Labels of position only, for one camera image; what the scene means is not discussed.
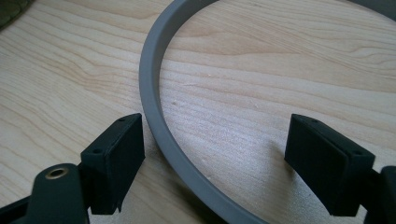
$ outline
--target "wood grain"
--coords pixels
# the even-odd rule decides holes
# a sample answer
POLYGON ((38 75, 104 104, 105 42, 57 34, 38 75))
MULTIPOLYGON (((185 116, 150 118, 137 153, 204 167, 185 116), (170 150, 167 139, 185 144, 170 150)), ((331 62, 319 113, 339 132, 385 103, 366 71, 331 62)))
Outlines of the wood grain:
MULTIPOLYGON (((140 112, 143 43, 171 1, 36 0, 0 33, 0 206, 79 153, 113 120, 140 112)), ((163 112, 188 157, 271 223, 331 217, 283 161, 289 119, 320 119, 396 163, 396 23, 336 0, 219 1, 179 30, 163 61, 163 112)), ((92 223, 219 218, 179 180, 144 121, 147 158, 123 211, 92 223)))

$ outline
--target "screw hole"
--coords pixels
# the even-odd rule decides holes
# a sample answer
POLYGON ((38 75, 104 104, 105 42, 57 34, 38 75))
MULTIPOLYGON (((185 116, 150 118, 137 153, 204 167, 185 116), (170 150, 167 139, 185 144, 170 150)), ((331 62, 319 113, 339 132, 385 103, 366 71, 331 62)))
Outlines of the screw hole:
POLYGON ((94 154, 99 154, 99 153, 102 152, 102 149, 96 148, 96 149, 94 149, 92 152, 93 152, 94 154))
POLYGON ((69 172, 67 168, 61 167, 61 168, 56 168, 54 170, 51 170, 46 174, 47 179, 57 179, 59 177, 62 177, 66 175, 69 172))

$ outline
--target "wooden table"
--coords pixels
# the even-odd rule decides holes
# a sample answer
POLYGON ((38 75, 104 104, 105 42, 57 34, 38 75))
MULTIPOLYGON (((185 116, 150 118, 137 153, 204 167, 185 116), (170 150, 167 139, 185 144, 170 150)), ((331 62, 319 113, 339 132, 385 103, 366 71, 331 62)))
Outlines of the wooden table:
MULTIPOLYGON (((138 65, 166 0, 37 0, 0 33, 0 206, 79 153, 115 119, 143 113, 138 65)), ((224 193, 272 223, 331 217, 284 162, 291 113, 396 163, 396 22, 337 0, 220 1, 172 40, 163 112, 224 193)), ((92 223, 219 222, 177 177, 144 120, 147 158, 123 211, 92 223)))

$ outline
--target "gray ring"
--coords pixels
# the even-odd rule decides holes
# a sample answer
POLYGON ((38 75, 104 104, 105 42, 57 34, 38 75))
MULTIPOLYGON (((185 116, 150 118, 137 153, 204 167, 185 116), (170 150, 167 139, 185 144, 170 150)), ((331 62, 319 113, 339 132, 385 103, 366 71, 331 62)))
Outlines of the gray ring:
MULTIPOLYGON (((154 138, 180 178, 210 209, 229 223, 267 223, 217 189, 187 158, 169 131, 161 107, 159 80, 163 55, 177 30, 217 0, 175 0, 151 27, 139 64, 140 97, 154 138)), ((396 20, 396 0, 351 0, 396 20)))

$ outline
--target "curved plastic strip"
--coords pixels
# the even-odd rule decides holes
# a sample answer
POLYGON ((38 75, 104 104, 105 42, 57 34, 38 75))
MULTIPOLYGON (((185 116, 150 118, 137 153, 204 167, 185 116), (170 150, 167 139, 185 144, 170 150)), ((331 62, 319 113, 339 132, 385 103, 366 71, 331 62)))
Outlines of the curved plastic strip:
MULTIPOLYGON (((139 88, 148 125, 165 158, 207 206, 230 223, 266 223, 239 206, 195 168, 181 150, 163 118, 159 80, 163 55, 174 34, 192 15, 217 0, 175 0, 148 33, 139 65, 139 88)), ((350 0, 396 19, 396 0, 350 0)))

